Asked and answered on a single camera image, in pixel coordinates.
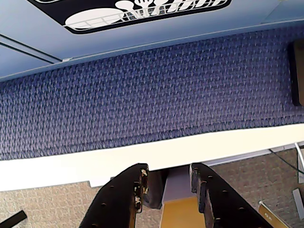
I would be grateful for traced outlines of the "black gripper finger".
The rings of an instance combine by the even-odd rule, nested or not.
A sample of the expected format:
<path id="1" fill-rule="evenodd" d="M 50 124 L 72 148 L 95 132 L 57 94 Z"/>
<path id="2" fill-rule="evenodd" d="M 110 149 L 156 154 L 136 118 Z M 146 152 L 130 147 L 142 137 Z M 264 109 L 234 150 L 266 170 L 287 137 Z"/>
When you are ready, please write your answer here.
<path id="1" fill-rule="evenodd" d="M 263 202 L 255 210 L 213 169 L 202 163 L 190 165 L 191 192 L 196 194 L 203 221 L 199 228 L 282 228 L 283 220 Z"/>
<path id="2" fill-rule="evenodd" d="M 107 182 L 89 206 L 81 228 L 134 228 L 148 190 L 148 164 L 137 163 Z"/>

